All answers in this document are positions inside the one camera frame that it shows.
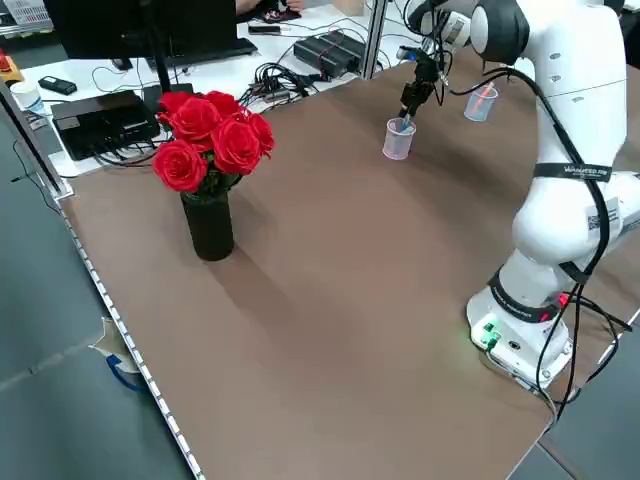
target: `label sticker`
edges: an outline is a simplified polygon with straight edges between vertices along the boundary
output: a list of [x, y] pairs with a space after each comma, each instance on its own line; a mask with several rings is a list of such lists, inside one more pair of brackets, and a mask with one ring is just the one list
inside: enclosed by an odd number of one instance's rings
[[[609, 225], [611, 232], [615, 232], [620, 228], [620, 206], [618, 205], [618, 197], [613, 197], [607, 201], [607, 212], [609, 212]], [[595, 205], [587, 208], [587, 226], [589, 229], [589, 239], [600, 237], [600, 219], [598, 218], [598, 210]]]
[[626, 235], [638, 226], [640, 226], [640, 211], [635, 212], [633, 215], [629, 215], [624, 219], [622, 230], [620, 230], [620, 235], [618, 235], [618, 237]]

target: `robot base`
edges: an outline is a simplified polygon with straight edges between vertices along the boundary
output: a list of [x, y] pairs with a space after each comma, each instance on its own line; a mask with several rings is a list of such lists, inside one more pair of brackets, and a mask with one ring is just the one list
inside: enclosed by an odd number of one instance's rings
[[[474, 295], [467, 304], [467, 320], [471, 340], [486, 351], [495, 341], [491, 356], [506, 370], [536, 383], [536, 368], [540, 352], [553, 326], [552, 319], [542, 323], [527, 323], [509, 315], [494, 300], [488, 287]], [[544, 355], [540, 369], [540, 386], [546, 389], [571, 359], [573, 342], [565, 323], [560, 320]]]

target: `black box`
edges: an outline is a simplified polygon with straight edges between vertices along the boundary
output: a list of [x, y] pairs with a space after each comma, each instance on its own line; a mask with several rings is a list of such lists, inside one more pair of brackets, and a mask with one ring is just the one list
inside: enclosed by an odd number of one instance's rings
[[130, 90], [56, 104], [51, 111], [74, 160], [145, 142], [160, 133], [151, 111]]
[[303, 62], [333, 78], [357, 72], [364, 44], [339, 32], [308, 37], [293, 45], [293, 54]]

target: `person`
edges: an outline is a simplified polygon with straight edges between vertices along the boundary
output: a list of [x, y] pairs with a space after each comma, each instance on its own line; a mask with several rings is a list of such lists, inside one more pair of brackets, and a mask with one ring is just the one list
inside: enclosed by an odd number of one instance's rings
[[[304, 8], [304, 0], [282, 0], [293, 12]], [[252, 18], [272, 10], [278, 10], [278, 0], [236, 0], [236, 20], [247, 22]]]

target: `brown table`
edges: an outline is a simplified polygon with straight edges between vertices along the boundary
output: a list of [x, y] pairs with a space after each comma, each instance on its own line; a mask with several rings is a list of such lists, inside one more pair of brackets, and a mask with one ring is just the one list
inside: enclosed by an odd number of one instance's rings
[[[456, 57], [454, 86], [480, 63]], [[278, 147], [231, 195], [237, 249], [203, 263], [180, 200], [146, 169], [73, 182], [64, 209], [208, 478], [504, 478], [549, 420], [490, 371], [464, 307], [512, 251], [536, 158], [532, 95], [501, 87], [424, 106], [405, 162], [385, 159], [405, 65], [269, 114]], [[640, 101], [630, 83], [630, 132]], [[638, 158], [629, 142], [618, 166]], [[588, 295], [640, 305], [640, 236]], [[585, 319], [579, 367], [609, 337]]]

